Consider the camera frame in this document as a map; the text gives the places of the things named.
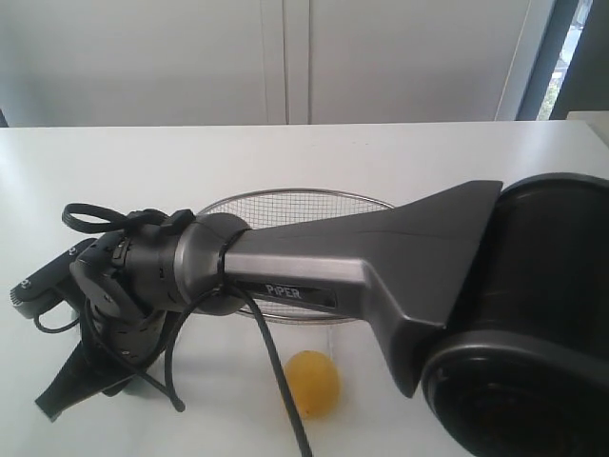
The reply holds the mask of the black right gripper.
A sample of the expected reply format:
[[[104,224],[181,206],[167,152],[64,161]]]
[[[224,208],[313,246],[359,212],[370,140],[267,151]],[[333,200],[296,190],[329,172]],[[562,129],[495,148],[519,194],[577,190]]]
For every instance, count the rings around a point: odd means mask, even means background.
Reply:
[[[181,314],[174,285],[175,236],[155,226],[95,239],[69,265],[83,292],[79,343],[35,405],[51,421],[99,391],[121,390],[166,350]]]

